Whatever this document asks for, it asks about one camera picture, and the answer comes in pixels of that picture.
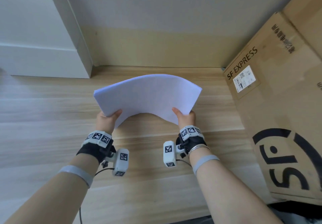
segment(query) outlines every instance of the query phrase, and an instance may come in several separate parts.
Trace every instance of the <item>brown cardboard box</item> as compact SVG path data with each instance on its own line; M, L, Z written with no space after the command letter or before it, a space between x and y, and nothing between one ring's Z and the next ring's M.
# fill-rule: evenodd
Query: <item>brown cardboard box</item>
M291 0L283 12L322 58L322 0Z
M224 76L272 196L322 205L322 61L316 53L275 13Z

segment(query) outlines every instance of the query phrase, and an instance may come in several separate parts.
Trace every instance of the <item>paper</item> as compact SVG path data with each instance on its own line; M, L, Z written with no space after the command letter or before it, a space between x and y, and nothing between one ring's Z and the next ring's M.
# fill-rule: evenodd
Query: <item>paper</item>
M233 79L233 81L237 92L240 92L244 90L246 87L248 87L250 84L252 84L254 81L256 81L256 78L252 72L251 67L247 66Z
M117 128L127 117L151 113L178 124L172 107L189 114L202 88L182 77L152 74L134 77L94 92L99 107L106 116L118 109L123 112L116 120Z

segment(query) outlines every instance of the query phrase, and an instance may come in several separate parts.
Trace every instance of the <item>wooden floor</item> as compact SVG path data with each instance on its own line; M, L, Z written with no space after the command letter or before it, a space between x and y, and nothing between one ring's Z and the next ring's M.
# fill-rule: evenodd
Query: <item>wooden floor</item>
M181 76L203 88L194 111L207 144L266 203L273 202L219 68L99 67L91 79L11 77L0 70L0 223L94 130L95 89L152 73ZM176 125L151 114L124 121L113 138L117 149L129 149L129 169L122 178L109 171L95 177L82 205L84 224L171 223L208 215L191 168L163 164L162 145L177 134Z

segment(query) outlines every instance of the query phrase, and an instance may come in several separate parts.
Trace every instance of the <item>hand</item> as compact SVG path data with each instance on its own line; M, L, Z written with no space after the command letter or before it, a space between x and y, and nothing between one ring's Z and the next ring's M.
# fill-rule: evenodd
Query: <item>hand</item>
M110 117L106 117L101 111L96 117L96 130L103 131L112 135L115 127L115 121L121 115L122 110L119 109L117 112L112 114Z
M188 115L183 115L180 110L173 107L172 111L175 113L175 115L178 117L179 121L179 129L181 130L185 126L194 125L196 124L196 114L193 111L190 111Z

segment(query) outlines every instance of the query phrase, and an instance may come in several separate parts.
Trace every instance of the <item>white label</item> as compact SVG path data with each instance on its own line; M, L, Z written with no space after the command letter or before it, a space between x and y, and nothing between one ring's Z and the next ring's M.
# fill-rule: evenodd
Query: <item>white label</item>
M256 81L256 78L252 72L252 69L250 66L247 66L242 72L240 72L234 79L234 84L236 87L237 92L242 91L246 87L248 87L250 84L252 84L254 81Z

